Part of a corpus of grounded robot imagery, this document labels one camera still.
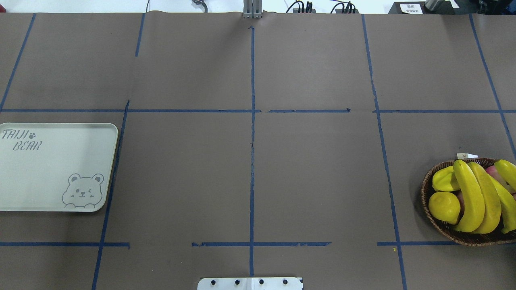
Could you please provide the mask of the yellow lemon fruit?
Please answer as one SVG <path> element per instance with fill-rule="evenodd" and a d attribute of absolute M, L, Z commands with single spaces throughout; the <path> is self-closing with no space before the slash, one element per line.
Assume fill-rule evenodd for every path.
<path fill-rule="evenodd" d="M 428 201 L 428 209 L 435 219 L 456 225 L 460 220 L 462 207 L 454 193 L 440 191 L 431 195 Z"/>

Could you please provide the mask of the yellow banana moved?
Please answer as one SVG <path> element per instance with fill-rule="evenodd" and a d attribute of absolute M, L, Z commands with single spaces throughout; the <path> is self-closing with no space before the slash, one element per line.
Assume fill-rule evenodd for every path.
<path fill-rule="evenodd" d="M 463 160 L 455 160 L 453 163 L 454 174 L 463 196 L 463 216 L 454 226 L 459 232 L 472 233 L 482 224 L 485 215 L 485 202 L 479 182 L 470 168 Z"/>
<path fill-rule="evenodd" d="M 504 159 L 496 159 L 494 166 L 498 175 L 500 176 L 500 183 L 507 188 L 510 187 L 510 193 L 515 193 L 516 165 Z"/>
<path fill-rule="evenodd" d="M 473 234 L 492 233 L 501 220 L 501 202 L 496 187 L 491 180 L 491 176 L 478 163 L 470 162 L 468 166 L 474 173 L 474 176 L 480 186 L 485 211 L 480 226 L 472 231 Z"/>

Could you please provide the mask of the pink peach fruit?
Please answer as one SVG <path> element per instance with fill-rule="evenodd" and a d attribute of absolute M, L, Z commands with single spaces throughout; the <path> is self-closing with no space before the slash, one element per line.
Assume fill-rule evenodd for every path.
<path fill-rule="evenodd" d="M 490 174 L 490 176 L 492 176 L 492 178 L 497 180 L 498 183 L 500 183 L 503 187 L 505 187 L 505 189 L 507 189 L 507 191 L 509 191 L 509 193 L 514 194 L 516 192 L 516 190 L 512 186 L 510 186 L 505 181 L 505 179 L 498 173 L 498 170 L 496 169 L 496 167 L 494 165 L 487 167 L 485 169 L 485 171 L 488 174 Z"/>

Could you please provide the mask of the aluminium frame post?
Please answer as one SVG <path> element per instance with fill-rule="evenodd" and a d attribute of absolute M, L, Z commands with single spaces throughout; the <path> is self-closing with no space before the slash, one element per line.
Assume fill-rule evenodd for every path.
<path fill-rule="evenodd" d="M 243 18 L 260 19 L 263 17 L 262 0 L 243 0 Z"/>

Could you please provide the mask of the brown wicker basket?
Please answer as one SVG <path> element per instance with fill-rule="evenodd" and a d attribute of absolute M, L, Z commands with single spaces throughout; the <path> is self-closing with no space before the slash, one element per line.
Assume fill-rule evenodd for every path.
<path fill-rule="evenodd" d="M 509 233 L 501 233 L 503 223 L 500 222 L 498 227 L 488 234 L 470 234 L 458 232 L 453 229 L 453 225 L 435 219 L 429 211 L 429 199 L 436 192 L 433 189 L 433 176 L 437 171 L 452 166 L 455 160 L 447 160 L 433 166 L 425 175 L 420 186 L 419 201 L 416 206 L 420 210 L 422 216 L 427 220 L 427 224 L 433 226 L 435 230 L 442 236 L 446 237 L 446 241 L 440 241 L 441 244 L 457 244 L 469 247 L 484 247 L 492 245 L 511 244 L 515 245 L 516 234 L 515 231 Z"/>

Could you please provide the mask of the cream bear print tray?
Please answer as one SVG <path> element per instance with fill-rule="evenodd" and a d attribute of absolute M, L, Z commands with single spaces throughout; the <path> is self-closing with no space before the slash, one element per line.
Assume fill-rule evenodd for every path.
<path fill-rule="evenodd" d="M 107 200 L 111 123 L 2 123 L 1 211 L 95 212 Z"/>

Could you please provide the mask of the white basket tag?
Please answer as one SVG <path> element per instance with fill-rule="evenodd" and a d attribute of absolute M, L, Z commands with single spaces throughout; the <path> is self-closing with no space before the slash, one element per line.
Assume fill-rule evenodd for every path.
<path fill-rule="evenodd" d="M 479 156 L 470 153 L 457 153 L 456 156 L 458 160 L 479 158 Z"/>

